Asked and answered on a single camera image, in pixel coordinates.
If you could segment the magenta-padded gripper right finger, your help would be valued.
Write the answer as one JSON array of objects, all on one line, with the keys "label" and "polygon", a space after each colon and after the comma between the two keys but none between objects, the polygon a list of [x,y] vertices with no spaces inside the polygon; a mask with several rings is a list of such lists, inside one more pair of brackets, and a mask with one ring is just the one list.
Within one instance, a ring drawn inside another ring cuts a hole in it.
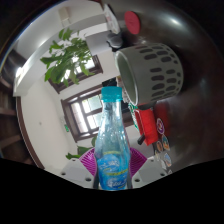
[{"label": "magenta-padded gripper right finger", "polygon": [[160,161],[154,156],[146,158],[135,148],[130,149],[131,158],[129,163],[129,175],[127,188],[136,189],[146,186],[167,175]]}]

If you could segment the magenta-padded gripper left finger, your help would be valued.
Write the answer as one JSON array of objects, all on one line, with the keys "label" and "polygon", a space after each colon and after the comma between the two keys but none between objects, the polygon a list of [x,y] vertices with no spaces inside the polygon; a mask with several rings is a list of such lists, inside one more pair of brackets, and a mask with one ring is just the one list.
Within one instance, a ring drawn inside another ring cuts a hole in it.
[{"label": "magenta-padded gripper left finger", "polygon": [[99,178],[94,149],[88,150],[80,158],[72,158],[62,169],[60,176],[81,187],[97,189]]}]

